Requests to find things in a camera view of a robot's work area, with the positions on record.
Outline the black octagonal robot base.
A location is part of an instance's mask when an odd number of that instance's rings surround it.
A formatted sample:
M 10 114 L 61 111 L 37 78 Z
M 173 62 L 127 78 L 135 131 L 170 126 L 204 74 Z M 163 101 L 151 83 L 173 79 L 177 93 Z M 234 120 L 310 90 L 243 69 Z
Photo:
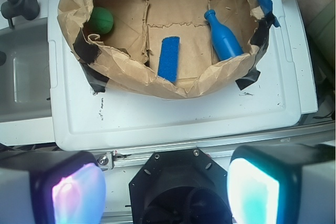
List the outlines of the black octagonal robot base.
M 129 193 L 133 223 L 233 223 L 227 171 L 202 152 L 151 156 Z

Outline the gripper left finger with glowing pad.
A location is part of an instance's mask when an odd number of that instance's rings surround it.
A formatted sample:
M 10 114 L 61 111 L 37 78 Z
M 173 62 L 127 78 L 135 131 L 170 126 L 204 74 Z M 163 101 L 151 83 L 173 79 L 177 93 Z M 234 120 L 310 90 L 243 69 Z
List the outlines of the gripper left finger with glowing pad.
M 105 200 L 90 152 L 1 153 L 1 223 L 99 223 Z

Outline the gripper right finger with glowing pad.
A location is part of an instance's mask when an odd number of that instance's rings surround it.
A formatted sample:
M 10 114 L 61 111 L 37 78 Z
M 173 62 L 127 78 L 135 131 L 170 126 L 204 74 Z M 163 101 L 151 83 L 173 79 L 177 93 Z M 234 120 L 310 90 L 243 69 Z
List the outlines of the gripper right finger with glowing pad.
M 239 146 L 227 194 L 237 223 L 335 223 L 335 147 Z

